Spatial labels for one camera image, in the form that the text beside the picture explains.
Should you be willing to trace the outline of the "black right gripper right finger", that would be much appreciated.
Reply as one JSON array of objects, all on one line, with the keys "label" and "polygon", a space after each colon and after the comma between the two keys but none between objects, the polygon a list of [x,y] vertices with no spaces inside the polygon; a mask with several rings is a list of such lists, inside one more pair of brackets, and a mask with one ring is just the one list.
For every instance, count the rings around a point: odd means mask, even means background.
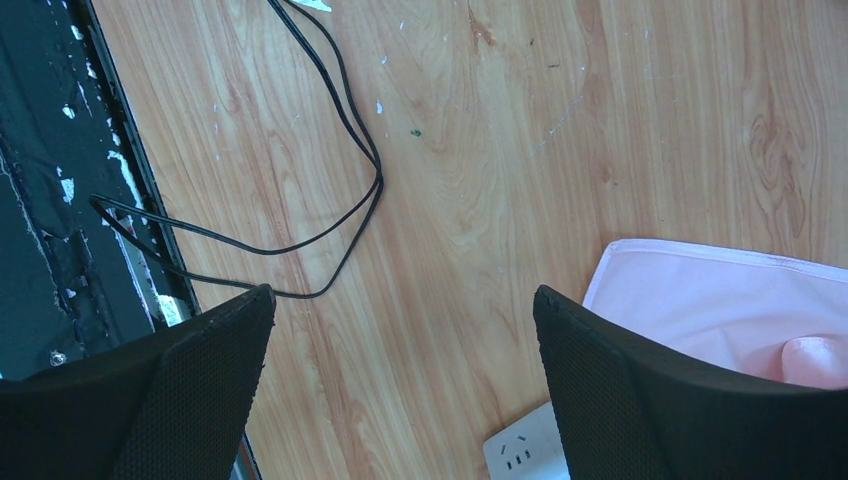
[{"label": "black right gripper right finger", "polygon": [[574,479],[843,479],[847,393],[692,358],[542,285],[539,351]]}]

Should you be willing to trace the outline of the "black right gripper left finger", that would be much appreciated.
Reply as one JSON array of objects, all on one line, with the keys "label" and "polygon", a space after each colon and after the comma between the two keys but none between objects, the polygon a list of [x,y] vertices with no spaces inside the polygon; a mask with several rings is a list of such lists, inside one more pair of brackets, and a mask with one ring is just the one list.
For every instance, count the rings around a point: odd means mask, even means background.
[{"label": "black right gripper left finger", "polygon": [[5,479],[227,479],[261,376],[266,285],[105,353],[1,384]]}]

